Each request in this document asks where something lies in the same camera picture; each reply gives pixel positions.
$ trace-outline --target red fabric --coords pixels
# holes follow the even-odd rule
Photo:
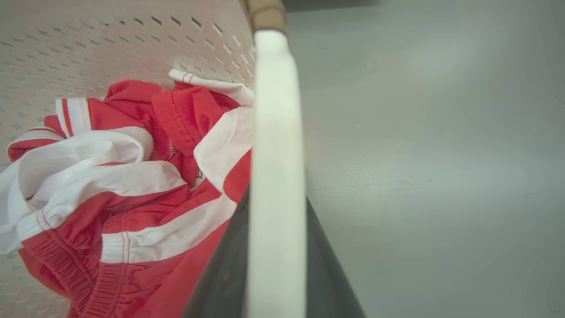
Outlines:
[[[180,84],[162,92],[160,86],[140,81],[114,84],[104,101],[89,98],[88,104],[94,130],[138,126],[149,131],[154,139],[150,160],[174,164],[187,185],[137,197],[95,195],[61,226],[23,241],[20,254],[34,277],[70,298],[68,317],[178,317],[227,222],[188,251],[148,263],[101,263],[102,234],[160,226],[218,198],[221,193],[207,179],[190,193],[198,171],[193,151],[220,117],[239,105],[202,87]],[[64,136],[56,116],[46,117],[45,125]],[[11,158],[52,142],[16,143],[10,147]],[[224,182],[230,199],[239,202],[249,174],[250,152]]]

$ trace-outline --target laundry basket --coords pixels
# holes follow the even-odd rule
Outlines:
[[[108,86],[121,80],[170,89],[168,73],[177,69],[204,79],[242,83],[255,90],[253,186],[242,203],[245,208],[238,208],[245,210],[238,218],[245,220],[246,233],[249,228],[242,273],[245,291],[240,293],[246,295],[245,315],[306,314],[307,240],[309,255],[311,245],[323,250],[313,258],[316,264],[331,265],[320,271],[312,267],[316,277],[333,281],[325,290],[347,294],[348,305],[340,310],[351,304],[358,309],[311,207],[308,235],[314,226],[316,241],[310,244],[310,236],[307,239],[297,72],[280,0],[22,0],[2,6],[0,147],[5,149],[27,129],[42,125],[44,117],[55,112],[56,99],[104,98]],[[0,155],[0,169],[9,164],[7,155]],[[235,225],[215,252],[216,265],[229,258],[222,253],[230,249],[226,244],[235,242],[229,238],[237,232],[232,229]],[[238,242],[247,246],[247,236]],[[206,303],[210,293],[202,286],[217,278],[214,266],[208,264],[212,269],[206,270],[205,282],[199,285]],[[314,277],[310,270],[309,266],[308,276]],[[17,252],[0,260],[0,296],[2,317],[63,317],[69,308],[68,300],[29,275]],[[337,306],[322,298],[317,298],[320,312]],[[194,304],[189,308],[201,312]],[[343,311],[339,316],[350,315]]]

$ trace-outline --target brown handle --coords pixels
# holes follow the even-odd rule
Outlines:
[[[253,32],[274,29],[286,34],[286,10],[282,0],[244,0]]]

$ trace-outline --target floor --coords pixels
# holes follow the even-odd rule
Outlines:
[[[308,195],[368,317],[565,317],[565,2],[289,0]]]

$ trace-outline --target pile of clothes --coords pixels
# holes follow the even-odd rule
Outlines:
[[[249,184],[253,92],[169,75],[58,100],[8,148],[0,253],[68,317],[179,317]]]

